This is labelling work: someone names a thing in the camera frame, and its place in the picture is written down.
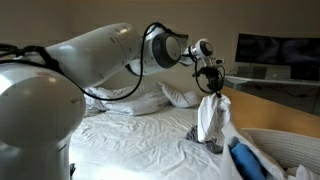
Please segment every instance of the pillow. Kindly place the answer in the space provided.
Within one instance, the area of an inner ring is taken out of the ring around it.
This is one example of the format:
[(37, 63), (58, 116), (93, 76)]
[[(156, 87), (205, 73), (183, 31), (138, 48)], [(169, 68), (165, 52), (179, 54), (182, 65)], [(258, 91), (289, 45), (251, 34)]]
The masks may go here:
[[(86, 89), (87, 93), (94, 94), (91, 89)], [(95, 116), (101, 111), (106, 111), (107, 109), (102, 105), (101, 101), (84, 95), (86, 100), (86, 112), (84, 117)]]
[(157, 82), (157, 84), (175, 107), (187, 108), (200, 104), (200, 98), (195, 92), (181, 93), (162, 82)]
[(320, 175), (313, 172), (309, 168), (299, 165), (299, 167), (288, 168), (287, 174), (289, 179), (294, 180), (319, 180)]
[[(117, 98), (128, 94), (134, 87), (126, 87), (117, 90), (108, 90), (102, 87), (90, 88), (90, 91), (98, 97)], [(161, 89), (154, 84), (140, 85), (131, 96), (119, 101), (100, 101), (103, 108), (109, 113), (142, 115), (159, 111), (169, 103), (168, 98), (162, 93)]]

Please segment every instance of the blue cloth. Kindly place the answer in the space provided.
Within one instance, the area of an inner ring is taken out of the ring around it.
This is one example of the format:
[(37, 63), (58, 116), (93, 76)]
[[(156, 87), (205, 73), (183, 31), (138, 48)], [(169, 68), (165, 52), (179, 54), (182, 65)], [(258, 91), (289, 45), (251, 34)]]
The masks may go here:
[(263, 167), (248, 146), (238, 143), (231, 149), (232, 159), (244, 180), (265, 180)]

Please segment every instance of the computer screen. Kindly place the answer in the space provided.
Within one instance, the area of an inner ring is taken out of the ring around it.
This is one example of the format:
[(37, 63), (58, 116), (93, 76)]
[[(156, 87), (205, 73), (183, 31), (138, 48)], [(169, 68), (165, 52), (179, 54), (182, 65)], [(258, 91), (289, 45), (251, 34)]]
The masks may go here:
[(235, 61), (287, 65), (292, 79), (318, 81), (320, 38), (239, 34)]

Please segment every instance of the mattress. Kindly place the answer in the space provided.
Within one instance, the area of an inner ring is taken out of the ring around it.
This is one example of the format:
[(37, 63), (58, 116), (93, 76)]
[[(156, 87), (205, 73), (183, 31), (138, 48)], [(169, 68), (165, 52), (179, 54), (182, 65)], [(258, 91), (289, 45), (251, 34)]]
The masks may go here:
[(221, 155), (185, 139), (197, 108), (166, 106), (141, 116), (99, 114), (72, 135), (73, 180), (219, 179)]

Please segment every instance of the white wall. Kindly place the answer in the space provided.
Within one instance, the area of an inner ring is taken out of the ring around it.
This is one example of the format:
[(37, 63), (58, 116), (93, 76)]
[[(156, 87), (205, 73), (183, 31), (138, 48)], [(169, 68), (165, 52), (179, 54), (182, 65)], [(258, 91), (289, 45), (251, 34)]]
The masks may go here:
[[(319, 0), (1, 0), (0, 42), (50, 45), (118, 22), (131, 23), (142, 34), (148, 24), (160, 21), (188, 33), (190, 44), (207, 37), (216, 57), (224, 58), (227, 71), (234, 72), (239, 32), (319, 37), (318, 7)], [(161, 80), (182, 91), (200, 92), (192, 73), (193, 67), (177, 65), (144, 82)], [(136, 82), (137, 77), (122, 70), (104, 86), (120, 88)]]
[(63, 0), (1, 0), (0, 43), (48, 46), (70, 38), (69, 5)]
[[(133, 24), (142, 34), (153, 21), (160, 21), (190, 35), (190, 43), (202, 37), (212, 41), (217, 58), (224, 58), (227, 71), (234, 72), (237, 34), (255, 33), (281, 36), (320, 35), (318, 0), (212, 0), (212, 1), (76, 1), (71, 28), (74, 35), (117, 22)], [(191, 77), (193, 67), (175, 68), (148, 76), (144, 82), (165, 81), (179, 90), (200, 92)], [(126, 70), (104, 86), (134, 85), (136, 77)]]

